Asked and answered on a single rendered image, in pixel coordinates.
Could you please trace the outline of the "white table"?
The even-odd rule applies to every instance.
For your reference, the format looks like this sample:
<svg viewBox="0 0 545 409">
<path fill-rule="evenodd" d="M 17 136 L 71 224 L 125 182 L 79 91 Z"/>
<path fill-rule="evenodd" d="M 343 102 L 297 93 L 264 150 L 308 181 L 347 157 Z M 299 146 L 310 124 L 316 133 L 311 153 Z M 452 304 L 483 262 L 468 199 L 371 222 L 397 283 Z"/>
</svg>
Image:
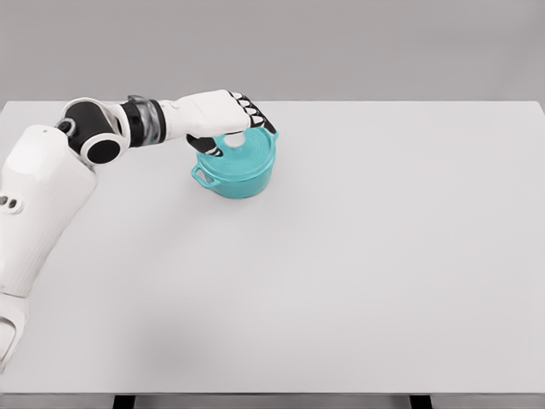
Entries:
<svg viewBox="0 0 545 409">
<path fill-rule="evenodd" d="M 545 113 L 263 102 L 266 189 L 127 152 L 33 287 L 6 394 L 545 394 Z"/>
</svg>

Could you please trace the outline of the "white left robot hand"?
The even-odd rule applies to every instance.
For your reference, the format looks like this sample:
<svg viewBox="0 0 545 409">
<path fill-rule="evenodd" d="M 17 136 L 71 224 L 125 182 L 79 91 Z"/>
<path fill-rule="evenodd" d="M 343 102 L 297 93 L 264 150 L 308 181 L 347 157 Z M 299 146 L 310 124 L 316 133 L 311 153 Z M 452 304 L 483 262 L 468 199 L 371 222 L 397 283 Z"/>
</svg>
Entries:
<svg viewBox="0 0 545 409">
<path fill-rule="evenodd" d="M 179 102 L 186 103 L 188 114 L 186 141 L 197 152 L 211 157 L 223 156 L 215 141 L 219 135 L 240 134 L 250 128 L 278 133 L 263 111 L 242 93 L 219 89 L 189 95 Z"/>
</svg>

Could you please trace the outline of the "teal pot lid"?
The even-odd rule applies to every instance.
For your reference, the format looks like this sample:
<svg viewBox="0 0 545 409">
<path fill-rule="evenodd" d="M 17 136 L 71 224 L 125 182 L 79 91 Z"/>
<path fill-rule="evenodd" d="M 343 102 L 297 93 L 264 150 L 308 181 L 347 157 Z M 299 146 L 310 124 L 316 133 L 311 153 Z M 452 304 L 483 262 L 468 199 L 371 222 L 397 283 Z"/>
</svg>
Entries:
<svg viewBox="0 0 545 409">
<path fill-rule="evenodd" d="M 216 175 L 242 175 L 259 172 L 275 156 L 275 142 L 278 133 L 272 134 L 264 128 L 250 128 L 244 131 L 244 144 L 231 147 L 226 135 L 214 138 L 222 150 L 221 157 L 197 153 L 198 162 L 210 173 Z"/>
</svg>

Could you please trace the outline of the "teal pot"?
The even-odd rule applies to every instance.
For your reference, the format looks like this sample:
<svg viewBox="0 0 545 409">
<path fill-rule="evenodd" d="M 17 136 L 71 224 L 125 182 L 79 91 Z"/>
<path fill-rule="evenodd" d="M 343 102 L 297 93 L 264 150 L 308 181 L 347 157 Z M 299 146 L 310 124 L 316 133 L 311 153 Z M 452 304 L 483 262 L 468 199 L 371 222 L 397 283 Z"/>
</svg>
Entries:
<svg viewBox="0 0 545 409">
<path fill-rule="evenodd" d="M 197 159 L 197 164 L 192 168 L 191 175 L 202 187 L 220 196 L 229 199 L 244 199 L 258 194 L 267 186 L 273 173 L 275 158 L 276 149 L 274 159 L 259 172 L 227 176 L 210 173 Z"/>
</svg>

